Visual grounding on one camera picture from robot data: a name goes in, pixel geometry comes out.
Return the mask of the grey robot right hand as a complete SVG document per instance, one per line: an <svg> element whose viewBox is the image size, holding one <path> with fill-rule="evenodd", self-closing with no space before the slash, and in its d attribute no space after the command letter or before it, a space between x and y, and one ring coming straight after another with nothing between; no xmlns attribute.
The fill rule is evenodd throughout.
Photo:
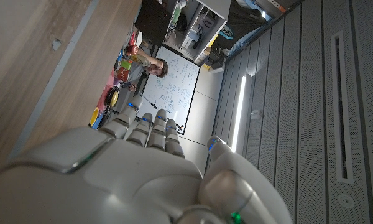
<svg viewBox="0 0 373 224"><path fill-rule="evenodd" d="M202 173L175 122L132 101L101 129L71 129L0 168L0 223L291 223L274 186L217 136Z"/></svg>

